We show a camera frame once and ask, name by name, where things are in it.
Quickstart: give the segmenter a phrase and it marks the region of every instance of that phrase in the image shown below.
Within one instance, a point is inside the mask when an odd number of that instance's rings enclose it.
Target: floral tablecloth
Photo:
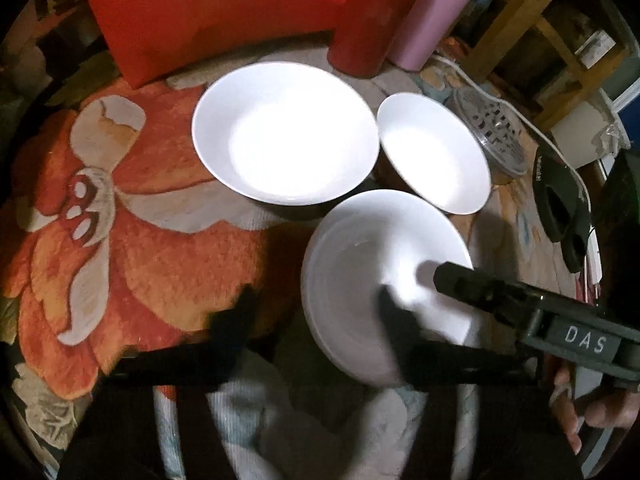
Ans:
[[[123,348],[176,344],[203,328],[207,312],[231,306],[245,282],[264,291],[255,335],[280,330],[299,308],[312,224],[287,221],[213,179],[193,149],[190,121],[204,89],[231,70],[289,60],[335,72],[326,51],[315,40],[277,42],[201,62],[137,90],[101,52],[80,69],[97,74],[99,89],[82,94],[82,84],[78,89],[70,78],[62,94],[30,108],[37,106],[43,121],[12,161],[11,194],[0,208],[0,340],[8,348],[4,394],[14,423],[51,474],[98,377]],[[111,77],[102,80],[109,70]],[[420,75],[391,66],[371,80],[337,75],[373,111],[395,92],[444,101],[462,85],[437,64]],[[46,88],[50,79],[40,79]],[[536,213],[530,183],[536,143],[526,131],[521,142],[529,173],[494,189],[478,214],[451,221],[476,266],[575,297],[575,276]],[[345,439],[357,443],[356,460],[340,475],[398,475],[424,396],[406,388],[376,392],[345,378],[313,344],[300,313],[282,333],[273,363],[248,352],[238,377],[210,398],[240,477],[308,479],[314,471],[329,478],[321,464],[341,453]],[[493,328],[482,333],[488,346],[507,341]],[[338,390],[326,380],[335,374]],[[166,467],[179,477],[171,396],[158,392],[157,408]],[[237,398],[246,401],[244,408],[232,402]],[[471,390],[463,401],[457,478],[464,478],[472,455]],[[288,434],[279,430],[283,417]]]

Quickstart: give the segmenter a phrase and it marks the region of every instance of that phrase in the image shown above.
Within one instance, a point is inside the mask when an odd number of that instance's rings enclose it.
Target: red container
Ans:
[[[347,0],[327,59],[340,72],[373,77],[416,0]]]

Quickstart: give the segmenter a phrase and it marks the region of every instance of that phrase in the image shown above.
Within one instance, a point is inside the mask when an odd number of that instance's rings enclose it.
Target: pink container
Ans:
[[[405,70],[420,70],[469,1],[417,0],[396,33],[387,59]]]
[[[327,59],[340,72],[374,77],[416,0],[347,0],[338,13]]]

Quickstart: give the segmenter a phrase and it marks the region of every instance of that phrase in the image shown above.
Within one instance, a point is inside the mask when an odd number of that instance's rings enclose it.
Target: black shoe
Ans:
[[[533,166],[533,195],[546,235],[559,242],[565,238],[580,202],[578,185],[570,170],[542,147]]]
[[[591,215],[589,214],[589,209],[587,209],[587,204],[582,200],[578,200],[578,207],[575,210],[567,234],[560,243],[566,268],[572,274],[580,272],[584,266],[590,229]]]

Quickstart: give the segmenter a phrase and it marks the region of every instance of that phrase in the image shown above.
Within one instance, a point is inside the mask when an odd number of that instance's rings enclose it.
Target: white cable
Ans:
[[[541,139],[543,139],[550,147],[551,149],[554,150],[554,152],[556,152],[556,155],[558,155],[560,157],[560,160],[562,160],[562,162],[564,162],[564,164],[569,168],[569,170],[571,170],[571,172],[574,174],[576,180],[578,182],[580,182],[580,185],[582,186],[582,189],[584,190],[584,196],[587,199],[587,208],[589,209],[589,213],[591,213],[591,198],[589,196],[589,190],[587,189],[586,184],[584,183],[584,181],[582,180],[582,177],[580,176],[580,174],[578,174],[577,171],[574,170],[574,168],[572,168],[572,166],[566,161],[566,159],[564,158],[564,155],[562,155],[562,153],[560,152],[560,150],[558,150],[558,147],[551,142],[551,140],[545,135],[543,134],[539,129],[537,129],[523,114],[521,114],[516,107],[514,107],[510,102],[505,101],[504,99],[500,99],[499,97],[495,97],[492,96],[491,94],[489,94],[488,92],[486,92],[484,89],[480,88],[466,73],[464,70],[462,70],[455,62],[453,62],[450,59],[447,59],[446,57],[442,57],[442,56],[438,56],[437,54],[433,54],[431,56],[432,59],[435,59],[441,63],[444,63],[450,67],[452,67],[453,70],[455,70],[456,72],[458,72],[458,74],[460,74],[462,76],[462,78],[469,83],[473,88],[475,88],[476,90],[478,90],[482,95],[484,95],[486,98],[488,98],[489,100],[495,102],[495,103],[500,103],[502,105],[505,105],[507,107],[509,107],[519,118],[521,118],[524,123],[531,128],[534,132],[536,132]]]

